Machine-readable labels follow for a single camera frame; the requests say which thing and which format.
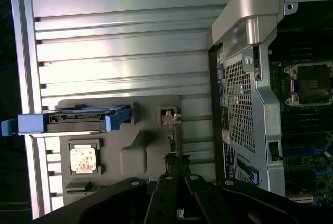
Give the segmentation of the silver CPU chip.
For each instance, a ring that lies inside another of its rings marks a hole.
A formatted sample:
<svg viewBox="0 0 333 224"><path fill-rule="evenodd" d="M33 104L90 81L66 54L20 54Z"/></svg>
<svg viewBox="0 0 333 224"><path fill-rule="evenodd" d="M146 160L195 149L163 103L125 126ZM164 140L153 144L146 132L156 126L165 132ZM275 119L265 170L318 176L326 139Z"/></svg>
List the silver CPU chip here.
<svg viewBox="0 0 333 224"><path fill-rule="evenodd" d="M70 168L76 174L93 173L97 168L94 148L74 148L70 151Z"/></svg>

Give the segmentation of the green motherboard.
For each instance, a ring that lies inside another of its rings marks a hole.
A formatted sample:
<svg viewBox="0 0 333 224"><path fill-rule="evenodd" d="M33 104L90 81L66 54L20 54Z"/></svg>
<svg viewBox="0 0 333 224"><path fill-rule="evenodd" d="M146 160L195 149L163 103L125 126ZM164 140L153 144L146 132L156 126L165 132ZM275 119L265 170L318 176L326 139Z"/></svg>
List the green motherboard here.
<svg viewBox="0 0 333 224"><path fill-rule="evenodd" d="M271 89L280 102L283 149L333 145L333 103L326 106L292 107L289 77L284 68L298 63L333 61L329 54L278 54L270 51ZM286 197L317 207L333 207L333 147L323 154L283 158Z"/></svg>

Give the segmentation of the blue expansion slot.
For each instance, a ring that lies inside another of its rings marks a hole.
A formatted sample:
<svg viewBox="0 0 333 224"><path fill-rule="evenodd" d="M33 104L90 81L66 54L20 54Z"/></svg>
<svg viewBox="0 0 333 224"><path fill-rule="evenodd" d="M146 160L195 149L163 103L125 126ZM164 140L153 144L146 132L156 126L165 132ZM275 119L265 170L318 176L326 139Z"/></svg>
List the blue expansion slot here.
<svg viewBox="0 0 333 224"><path fill-rule="evenodd" d="M326 144L323 147L317 148L313 146L303 147L303 148L290 148L283 149L282 154L283 158L292 157L292 156L308 156L308 155L319 155L323 154L325 151L328 151L329 148L333 147L331 143Z"/></svg>

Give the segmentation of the hard disk with blue caddy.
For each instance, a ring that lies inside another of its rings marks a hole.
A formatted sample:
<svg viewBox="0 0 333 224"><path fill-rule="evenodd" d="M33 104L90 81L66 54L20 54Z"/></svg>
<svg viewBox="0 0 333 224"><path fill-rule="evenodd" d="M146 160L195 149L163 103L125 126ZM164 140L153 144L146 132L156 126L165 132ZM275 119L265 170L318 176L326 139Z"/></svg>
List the hard disk with blue caddy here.
<svg viewBox="0 0 333 224"><path fill-rule="evenodd" d="M19 114L0 121L0 135L46 135L72 132L111 132L131 121L129 105L67 108L43 113Z"/></svg>

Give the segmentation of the grey black PC case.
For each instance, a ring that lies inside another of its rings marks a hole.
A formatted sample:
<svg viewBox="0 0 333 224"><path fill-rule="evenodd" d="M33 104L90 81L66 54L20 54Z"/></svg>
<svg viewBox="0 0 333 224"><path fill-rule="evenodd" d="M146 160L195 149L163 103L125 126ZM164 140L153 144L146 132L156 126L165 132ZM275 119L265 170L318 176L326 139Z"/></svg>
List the grey black PC case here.
<svg viewBox="0 0 333 224"><path fill-rule="evenodd" d="M269 53L333 57L333 0L230 0L211 30L217 176L286 197Z"/></svg>

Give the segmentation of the grey plastic parts rack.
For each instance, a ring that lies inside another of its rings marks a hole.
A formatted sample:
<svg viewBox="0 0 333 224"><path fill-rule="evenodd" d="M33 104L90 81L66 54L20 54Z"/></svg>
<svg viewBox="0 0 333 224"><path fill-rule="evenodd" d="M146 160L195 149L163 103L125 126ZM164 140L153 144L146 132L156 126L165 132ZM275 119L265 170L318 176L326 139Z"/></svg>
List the grey plastic parts rack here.
<svg viewBox="0 0 333 224"><path fill-rule="evenodd" d="M167 109L180 113L176 95L84 99L59 102L59 107L75 104L88 107L129 105L131 121L120 130L60 137L62 192L65 205L129 177L145 181L165 173L165 155L170 151L169 127L162 116ZM93 173L76 174L70 168L70 151L94 148L97 168Z"/></svg>

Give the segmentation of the CPU socket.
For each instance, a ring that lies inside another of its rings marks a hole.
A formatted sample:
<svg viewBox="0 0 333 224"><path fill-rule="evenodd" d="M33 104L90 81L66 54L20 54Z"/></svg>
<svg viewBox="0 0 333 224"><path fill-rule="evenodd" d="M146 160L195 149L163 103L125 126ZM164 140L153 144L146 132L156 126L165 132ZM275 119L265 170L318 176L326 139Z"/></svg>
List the CPU socket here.
<svg viewBox="0 0 333 224"><path fill-rule="evenodd" d="M292 107L326 106L333 103L333 61L298 63L284 68L289 77Z"/></svg>

